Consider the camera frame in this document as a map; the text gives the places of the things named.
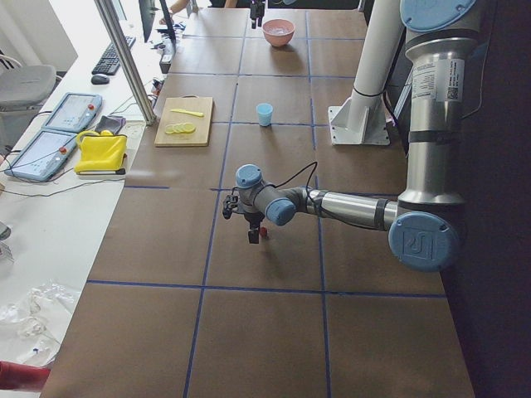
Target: pink bowl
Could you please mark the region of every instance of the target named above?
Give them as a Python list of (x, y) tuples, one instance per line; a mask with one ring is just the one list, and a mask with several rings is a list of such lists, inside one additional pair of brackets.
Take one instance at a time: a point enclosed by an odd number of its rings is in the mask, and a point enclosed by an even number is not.
[(271, 19), (262, 25), (264, 37), (273, 47), (288, 44), (295, 33), (295, 24), (285, 19)]

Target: wooden cutting board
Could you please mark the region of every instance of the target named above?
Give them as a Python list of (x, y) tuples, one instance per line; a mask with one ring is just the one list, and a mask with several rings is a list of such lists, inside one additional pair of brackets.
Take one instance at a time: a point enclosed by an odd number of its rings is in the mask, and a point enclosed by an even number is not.
[[(206, 147), (210, 137), (213, 104), (212, 97), (167, 98), (155, 136), (155, 147)], [(200, 118), (190, 114), (181, 114), (172, 112), (171, 109), (203, 112), (204, 116)], [(177, 123), (193, 123), (196, 129), (193, 133), (167, 134), (166, 126)]]

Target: keyboard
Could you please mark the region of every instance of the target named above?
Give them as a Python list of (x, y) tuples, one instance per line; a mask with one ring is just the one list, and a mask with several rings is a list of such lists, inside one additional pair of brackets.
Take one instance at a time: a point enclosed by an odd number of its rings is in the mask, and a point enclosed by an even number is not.
[[(136, 38), (127, 36), (125, 40), (127, 41), (127, 45), (129, 46), (129, 48), (131, 48)], [(116, 71), (118, 70), (118, 68), (118, 54), (116, 53), (114, 44), (110, 43), (101, 55), (100, 60), (92, 70), (92, 75), (95, 75), (96, 73), (101, 73), (103, 75), (116, 75)]]

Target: red object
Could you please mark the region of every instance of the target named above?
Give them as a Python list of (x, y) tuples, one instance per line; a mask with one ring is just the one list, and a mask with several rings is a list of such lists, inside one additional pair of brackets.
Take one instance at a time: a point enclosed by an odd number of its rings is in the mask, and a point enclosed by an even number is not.
[(0, 390), (40, 392), (50, 369), (0, 361)]

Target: black computer mouse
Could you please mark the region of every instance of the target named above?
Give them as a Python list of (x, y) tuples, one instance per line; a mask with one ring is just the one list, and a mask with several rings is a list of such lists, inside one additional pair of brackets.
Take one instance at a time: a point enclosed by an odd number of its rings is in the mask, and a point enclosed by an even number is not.
[(107, 83), (109, 83), (109, 81), (109, 77), (101, 73), (92, 75), (92, 79), (90, 79), (90, 83), (92, 83), (93, 85), (106, 85)]

